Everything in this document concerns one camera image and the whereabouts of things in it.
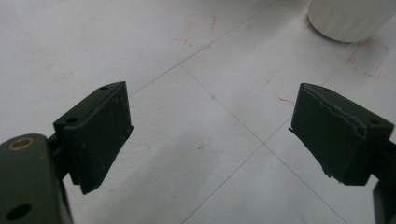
bolt hole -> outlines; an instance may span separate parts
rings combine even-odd
[[[78,118],[71,118],[71,119],[68,119],[66,122],[67,123],[76,123],[78,121]]]
[[[32,206],[30,204],[20,204],[8,212],[7,219],[8,221],[16,221],[25,217],[30,212],[30,210],[32,210]]]
[[[377,124],[379,124],[379,121],[375,120],[375,119],[372,119],[372,120],[370,120],[370,123],[374,124],[374,125],[377,125]]]
[[[11,151],[18,151],[28,148],[35,141],[32,137],[20,138],[8,145],[7,149]]]

ribbed white container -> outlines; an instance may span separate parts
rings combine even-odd
[[[312,0],[308,18],[327,37],[357,42],[368,39],[396,13],[396,0]]]

